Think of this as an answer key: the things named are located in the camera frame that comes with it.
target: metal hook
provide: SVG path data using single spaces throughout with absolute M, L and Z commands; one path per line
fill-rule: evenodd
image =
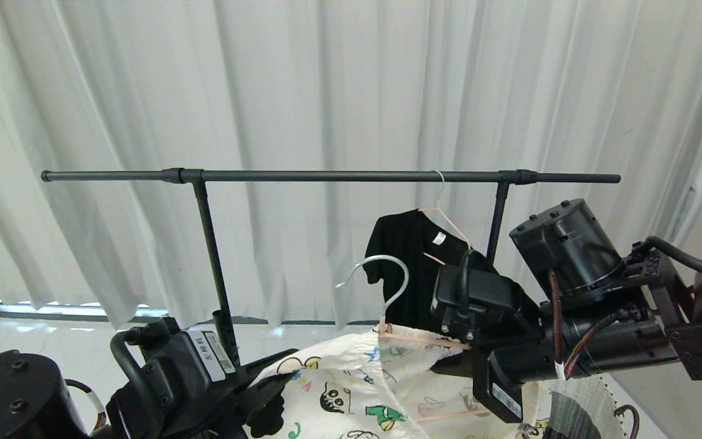
M 441 181 L 443 182 L 441 184 L 441 189 L 438 192 L 438 208 L 440 208 L 441 207 L 441 196 L 443 196 L 443 189 L 446 189 L 446 178 L 443 177 L 443 173 L 438 171 L 438 170 L 432 170 L 432 172 L 437 172 L 438 175 L 441 176 Z
M 355 266 L 353 266 L 353 268 L 351 269 L 351 272 L 346 277 L 346 280 L 342 281 L 340 284 L 335 285 L 335 288 L 340 288 L 343 285 L 345 285 L 346 282 L 348 282 L 349 279 L 351 279 L 351 276 L 353 276 L 354 272 L 356 272 L 356 270 L 359 269 L 359 267 L 363 266 L 364 264 L 366 264 L 368 262 L 373 262 L 373 261 L 392 261 L 392 262 L 395 262 L 395 264 L 398 264 L 402 268 L 402 272 L 405 275 L 405 277 L 402 278 L 402 286 L 400 287 L 400 289 L 395 293 L 395 295 L 393 295 L 391 298 L 389 298 L 389 300 L 387 300 L 386 303 L 384 303 L 384 309 L 381 312 L 381 315 L 385 316 L 388 307 L 390 305 L 392 305 L 392 303 L 395 302 L 395 300 L 397 300 L 397 298 L 401 297 L 402 293 L 405 292 L 405 289 L 408 286 L 408 280 L 410 278 L 409 277 L 410 275 L 408 273 L 408 267 L 405 265 L 405 262 L 399 260 L 398 258 L 396 258 L 394 256 L 390 256 L 390 255 L 374 255 L 374 256 L 370 256 L 368 258 L 362 259 L 362 261 L 360 261 Z

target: clothes hanger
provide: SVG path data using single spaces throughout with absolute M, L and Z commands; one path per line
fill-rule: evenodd
M 438 211 L 438 213 L 440 213 L 441 216 L 443 216 L 443 218 L 446 220 L 446 222 L 449 225 L 451 225 L 452 228 L 454 228 L 454 231 L 456 231 L 456 233 L 459 234 L 459 236 L 462 237 L 462 239 L 467 243 L 467 249 L 470 250 L 473 247 L 472 245 L 470 245 L 470 240 L 467 239 L 467 237 L 465 236 L 464 233 L 462 233 L 462 231 L 459 229 L 459 227 L 457 227 L 456 224 L 454 224 L 454 222 L 451 221 L 449 216 L 446 215 L 445 212 L 443 212 L 443 209 L 441 209 L 441 196 L 443 195 L 443 189 L 446 188 L 446 178 L 443 177 L 443 173 L 438 171 L 438 170 L 433 170 L 433 172 L 437 172 L 438 175 L 441 176 L 441 189 L 440 189 L 440 192 L 438 192 L 438 207 L 432 207 L 429 209 L 419 209 L 419 212 Z M 427 258 L 432 259 L 441 265 L 444 265 L 444 266 L 446 265 L 445 262 L 441 261 L 440 259 L 436 258 L 435 256 L 432 256 L 427 252 L 423 252 L 423 253 L 425 256 L 427 256 Z
M 416 343 L 424 343 L 424 344 L 431 344 L 434 346 L 445 346 L 446 348 L 457 348 L 457 349 L 464 349 L 464 350 L 469 350 L 470 345 L 469 344 L 462 344 L 462 343 L 457 343 L 455 341 L 448 341 L 448 340 L 440 340 L 440 339 L 434 339 L 434 338 L 426 338 L 426 337 L 414 337 L 414 336 L 409 336 L 409 335 L 402 335 L 402 334 L 392 334 L 392 328 L 391 325 L 387 325 L 386 323 L 386 311 L 392 303 L 395 302 L 395 300 L 398 300 L 399 297 L 405 292 L 405 289 L 408 286 L 408 280 L 410 279 L 410 273 L 408 271 L 408 267 L 404 264 L 403 261 L 400 259 L 390 256 L 390 255 L 373 255 L 373 256 L 368 256 L 365 259 L 362 259 L 362 261 L 358 262 L 353 268 L 351 269 L 351 272 L 349 275 L 346 277 L 346 280 L 342 281 L 340 284 L 335 285 L 335 288 L 340 288 L 343 285 L 346 284 L 346 282 L 351 279 L 351 276 L 353 276 L 354 272 L 356 272 L 359 267 L 363 266 L 364 264 L 368 262 L 373 262 L 373 261 L 391 261 L 395 262 L 395 264 L 398 264 L 402 268 L 402 272 L 404 273 L 405 277 L 402 279 L 402 286 L 399 288 L 399 290 L 393 295 L 389 300 L 384 303 L 384 308 L 381 311 L 381 319 L 378 320 L 378 337 L 379 338 L 389 338 L 393 340 L 400 340 L 400 341 L 412 341 Z
M 399 288 L 399 290 L 391 297 L 389 300 L 387 300 L 384 303 L 384 308 L 381 311 L 381 319 L 378 320 L 378 337 L 379 338 L 389 338 L 393 340 L 400 340 L 400 341 L 412 341 L 415 343 L 424 343 L 424 344 L 431 344 L 433 346 L 445 346 L 446 348 L 458 348 L 458 349 L 463 349 L 463 350 L 470 350 L 470 345 L 469 344 L 462 344 L 462 343 L 457 343 L 454 341 L 448 341 L 448 340 L 440 340 L 440 339 L 434 339 L 434 338 L 426 338 L 426 337 L 414 337 L 414 336 L 407 336 L 407 335 L 402 335 L 402 334 L 392 334 L 392 327 L 391 325 L 388 325 L 386 323 L 386 311 L 392 303 L 395 302 L 395 300 L 398 300 L 399 297 L 405 292 L 407 286 L 408 286 L 408 281 L 410 279 L 410 272 L 408 270 L 408 267 L 405 265 L 405 262 L 401 261 L 400 259 L 390 256 L 390 255 L 373 255 L 373 256 L 368 256 L 365 259 L 362 259 L 362 261 L 359 261 L 353 268 L 351 269 L 351 272 L 349 275 L 346 277 L 346 280 L 342 281 L 340 284 L 335 285 L 335 288 L 340 288 L 346 285 L 346 283 L 351 279 L 351 276 L 353 276 L 354 272 L 356 272 L 359 267 L 363 266 L 364 264 L 368 262 L 373 262 L 373 261 L 391 261 L 395 262 L 395 264 L 398 264 L 402 268 L 402 272 L 404 274 L 404 277 L 402 278 L 402 286 Z M 447 418 L 456 418 L 460 416 L 469 416 L 469 415 L 479 415 L 482 413 L 488 413 L 489 410 L 487 409 L 478 409 L 478 410 L 469 410 L 465 412 L 456 412 L 456 413 L 447 413 L 445 415 L 435 415 L 435 416 L 425 416 L 421 417 L 419 419 L 416 419 L 416 422 L 421 423 L 421 422 L 429 422 L 429 421 L 434 421 L 438 419 L 447 419 Z

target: black t-shirt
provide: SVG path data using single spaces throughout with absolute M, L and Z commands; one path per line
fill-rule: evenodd
M 466 251 L 465 241 L 440 228 L 424 212 L 412 210 L 379 218 L 367 244 L 365 257 L 395 256 L 404 262 L 410 274 L 406 291 L 387 309 L 386 321 L 440 334 L 440 319 L 432 316 L 430 308 L 441 264 L 424 253 L 446 264 L 459 266 Z M 392 297 L 402 286 L 402 269 L 393 262 L 373 261 L 363 267 L 368 283 L 384 281 L 384 300 Z M 485 258 L 474 259 L 471 268 L 494 271 Z

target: black clothes rack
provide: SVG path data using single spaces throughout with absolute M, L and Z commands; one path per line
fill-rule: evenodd
M 211 270 L 215 282 L 216 294 L 220 309 L 213 312 L 213 322 L 222 345 L 229 354 L 235 367 L 240 366 L 239 353 L 235 331 L 232 327 L 232 314 L 224 284 L 221 269 L 221 259 L 218 255 L 218 244 L 215 240 L 213 220 L 210 205 L 207 202 L 207 181 L 349 181 L 349 182 L 381 182 L 381 183 L 417 183 L 441 182 L 446 183 L 497 183 L 495 194 L 495 211 L 489 231 L 487 259 L 495 261 L 497 244 L 502 226 L 503 209 L 508 198 L 509 187 L 512 184 L 533 183 L 619 183 L 622 178 L 618 174 L 599 173 L 537 173 L 530 170 L 501 170 L 493 172 L 446 171 L 443 177 L 435 171 L 241 171 L 241 170 L 199 170 L 186 168 L 170 168 L 160 171 L 71 171 L 42 172 L 42 181 L 164 181 L 174 184 L 191 184 L 202 220 L 202 230 L 210 256 Z

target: robotic arm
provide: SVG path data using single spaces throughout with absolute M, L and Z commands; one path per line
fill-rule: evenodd
M 446 334 L 473 349 L 434 372 L 473 377 L 476 399 L 510 423 L 521 422 L 523 383 L 563 373 L 569 379 L 680 361 L 702 380 L 702 261 L 657 237 L 622 258 L 581 199 L 531 216 L 510 237 L 552 300 L 536 305 L 513 280 L 471 269 L 473 251 L 461 266 L 442 267 L 432 312 Z M 693 287 L 672 259 L 698 271 Z M 111 350 L 129 383 L 106 406 L 110 424 L 90 436 L 242 439 L 243 424 L 254 437 L 278 430 L 280 392 L 291 375 L 254 380 L 296 350 L 240 366 L 219 331 L 222 339 L 180 330 L 167 317 L 117 333 Z M 127 344 L 140 348 L 144 365 Z M 0 437 L 89 437 L 51 359 L 0 353 Z

